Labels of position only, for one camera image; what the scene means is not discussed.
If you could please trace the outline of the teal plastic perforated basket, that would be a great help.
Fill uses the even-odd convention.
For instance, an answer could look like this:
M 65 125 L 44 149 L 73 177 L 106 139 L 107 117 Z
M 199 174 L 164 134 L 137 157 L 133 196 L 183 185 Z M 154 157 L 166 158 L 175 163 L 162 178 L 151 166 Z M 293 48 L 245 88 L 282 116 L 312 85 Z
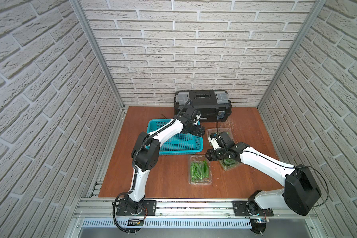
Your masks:
M 165 126 L 171 119 L 150 120 L 147 127 L 147 133 L 156 131 Z M 179 133 L 160 147 L 160 156 L 172 155 L 192 155 L 203 150 L 203 138 L 192 134 Z

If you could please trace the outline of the clear clamshell container with peppers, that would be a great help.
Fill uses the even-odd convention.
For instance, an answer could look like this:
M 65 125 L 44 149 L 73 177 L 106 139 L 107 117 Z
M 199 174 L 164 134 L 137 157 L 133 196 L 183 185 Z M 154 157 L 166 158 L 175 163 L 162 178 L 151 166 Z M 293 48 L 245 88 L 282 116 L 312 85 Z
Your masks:
M 210 185 L 212 183 L 210 164 L 204 155 L 189 156 L 188 182 L 191 185 Z

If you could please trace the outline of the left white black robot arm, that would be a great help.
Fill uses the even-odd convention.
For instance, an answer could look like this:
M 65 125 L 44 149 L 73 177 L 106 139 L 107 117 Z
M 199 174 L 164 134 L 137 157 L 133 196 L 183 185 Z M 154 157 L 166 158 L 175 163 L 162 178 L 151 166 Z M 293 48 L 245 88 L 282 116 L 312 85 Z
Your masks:
M 161 128 L 150 133 L 142 132 L 131 153 L 133 177 L 130 190 L 120 193 L 124 196 L 128 211 L 137 215 L 142 211 L 145 187 L 150 171 L 156 166 L 160 147 L 173 136 L 184 133 L 203 137 L 205 127 L 199 124 L 201 112 L 188 107 L 182 109 Z

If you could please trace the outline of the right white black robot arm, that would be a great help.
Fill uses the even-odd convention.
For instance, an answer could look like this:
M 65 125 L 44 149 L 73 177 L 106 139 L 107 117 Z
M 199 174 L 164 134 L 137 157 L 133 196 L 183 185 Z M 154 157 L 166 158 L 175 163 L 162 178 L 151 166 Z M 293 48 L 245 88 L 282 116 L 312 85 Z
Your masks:
M 283 163 L 246 143 L 234 143 L 226 132 L 213 133 L 208 141 L 212 145 L 205 154 L 209 161 L 234 160 L 263 172 L 282 186 L 282 189 L 256 191 L 246 204 L 246 210 L 252 216 L 272 208 L 288 208 L 306 216 L 322 196 L 312 172 L 305 165 Z

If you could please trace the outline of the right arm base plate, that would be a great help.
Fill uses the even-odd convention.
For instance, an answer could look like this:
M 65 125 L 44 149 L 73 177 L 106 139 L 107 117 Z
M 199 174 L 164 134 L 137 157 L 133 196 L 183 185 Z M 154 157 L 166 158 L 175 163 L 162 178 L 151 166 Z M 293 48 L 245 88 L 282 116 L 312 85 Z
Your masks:
M 272 209 L 261 209 L 254 201 L 234 200 L 232 201 L 233 211 L 236 217 L 272 217 L 274 213 Z

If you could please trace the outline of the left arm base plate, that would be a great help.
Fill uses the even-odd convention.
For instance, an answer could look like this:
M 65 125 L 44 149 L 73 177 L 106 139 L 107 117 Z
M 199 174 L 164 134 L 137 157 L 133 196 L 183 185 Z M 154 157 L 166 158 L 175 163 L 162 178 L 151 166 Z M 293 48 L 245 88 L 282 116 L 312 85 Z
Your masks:
M 144 216 L 145 210 L 147 210 L 147 216 L 155 216 L 157 201 L 156 200 L 143 200 L 138 203 L 134 203 L 132 200 L 125 201 L 122 199 L 117 205 L 117 216 Z

